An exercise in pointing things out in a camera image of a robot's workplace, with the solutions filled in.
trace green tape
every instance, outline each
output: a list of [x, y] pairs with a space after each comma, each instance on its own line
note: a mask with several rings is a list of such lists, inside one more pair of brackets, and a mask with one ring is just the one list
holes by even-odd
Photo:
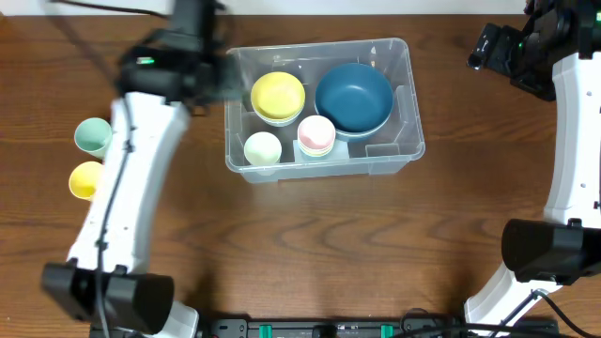
[[394, 328], [392, 325], [382, 325], [380, 328], [380, 337], [381, 338], [391, 338], [394, 336]]
[[271, 338], [271, 325], [259, 326], [259, 338]]

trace blue bowl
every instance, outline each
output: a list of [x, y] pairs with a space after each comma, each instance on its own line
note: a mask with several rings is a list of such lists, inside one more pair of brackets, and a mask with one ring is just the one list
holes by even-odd
[[363, 141], [386, 124], [393, 110], [393, 89], [370, 66], [346, 64], [330, 70], [316, 91], [316, 111], [336, 127], [336, 138]]

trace pink cup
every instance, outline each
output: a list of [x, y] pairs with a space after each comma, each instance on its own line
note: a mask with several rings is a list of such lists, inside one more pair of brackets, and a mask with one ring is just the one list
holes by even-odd
[[319, 153], [333, 145], [336, 140], [336, 128], [328, 118], [312, 115], [302, 120], [297, 135], [301, 145]]

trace plastic bin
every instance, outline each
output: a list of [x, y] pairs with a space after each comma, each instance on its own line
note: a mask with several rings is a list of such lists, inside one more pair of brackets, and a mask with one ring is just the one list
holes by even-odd
[[[316, 43], [271, 47], [236, 48], [228, 52], [239, 62], [241, 100], [225, 105], [225, 162], [233, 172], [251, 183], [280, 179], [340, 175], [395, 174], [425, 152], [424, 134], [411, 72], [408, 46], [400, 38]], [[306, 158], [298, 150], [297, 127], [316, 113], [315, 93], [321, 78], [333, 67], [362, 63], [380, 70], [394, 91], [393, 114], [384, 127], [360, 143], [336, 141], [336, 149], [324, 158]], [[285, 71], [304, 85], [306, 103], [299, 118], [290, 126], [267, 125], [254, 112], [250, 102], [253, 84], [272, 71]], [[282, 142], [280, 162], [253, 166], [244, 158], [244, 143], [254, 133], [268, 131]]]

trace wooden table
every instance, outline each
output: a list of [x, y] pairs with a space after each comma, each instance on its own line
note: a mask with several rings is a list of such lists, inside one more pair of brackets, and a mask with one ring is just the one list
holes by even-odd
[[[115, 60], [148, 17], [69, 19]], [[177, 299], [261, 317], [458, 313], [501, 262], [510, 218], [539, 219], [549, 192], [556, 108], [492, 71], [465, 66], [487, 22], [519, 16], [238, 18], [238, 45], [399, 37], [409, 46], [426, 151], [398, 175], [251, 185], [223, 160], [223, 109], [196, 118], [174, 157], [156, 218], [151, 271]], [[43, 18], [0, 23], [0, 337], [86, 337], [39, 288], [64, 261], [88, 203], [71, 170], [91, 158], [72, 135], [108, 116], [100, 74]], [[599, 280], [553, 295], [601, 331]], [[531, 314], [550, 315], [545, 304]]]

